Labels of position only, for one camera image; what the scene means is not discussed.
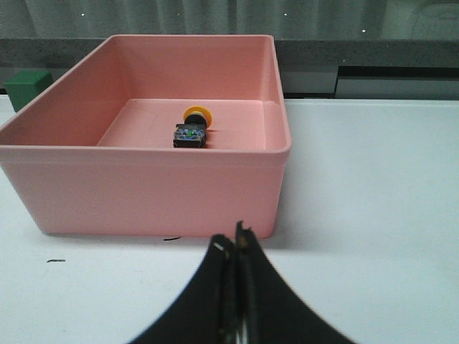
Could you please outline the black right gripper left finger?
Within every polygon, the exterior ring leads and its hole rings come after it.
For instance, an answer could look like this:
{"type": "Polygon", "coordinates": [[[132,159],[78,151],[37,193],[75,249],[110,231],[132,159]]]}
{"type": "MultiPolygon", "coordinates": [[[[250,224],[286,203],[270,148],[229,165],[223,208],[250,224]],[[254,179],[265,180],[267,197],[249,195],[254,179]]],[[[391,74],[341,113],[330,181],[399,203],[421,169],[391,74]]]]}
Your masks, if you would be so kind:
{"type": "Polygon", "coordinates": [[[181,294],[133,343],[234,343],[235,246],[214,235],[181,294]]]}

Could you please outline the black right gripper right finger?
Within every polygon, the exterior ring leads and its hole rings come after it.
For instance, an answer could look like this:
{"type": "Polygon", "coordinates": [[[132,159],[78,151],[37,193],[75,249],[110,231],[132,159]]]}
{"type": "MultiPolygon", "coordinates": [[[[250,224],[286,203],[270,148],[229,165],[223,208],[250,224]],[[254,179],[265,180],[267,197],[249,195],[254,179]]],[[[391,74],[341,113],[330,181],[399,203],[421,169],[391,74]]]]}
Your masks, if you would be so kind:
{"type": "Polygon", "coordinates": [[[255,233],[235,229],[236,280],[244,343],[352,343],[290,288],[255,233]]]}

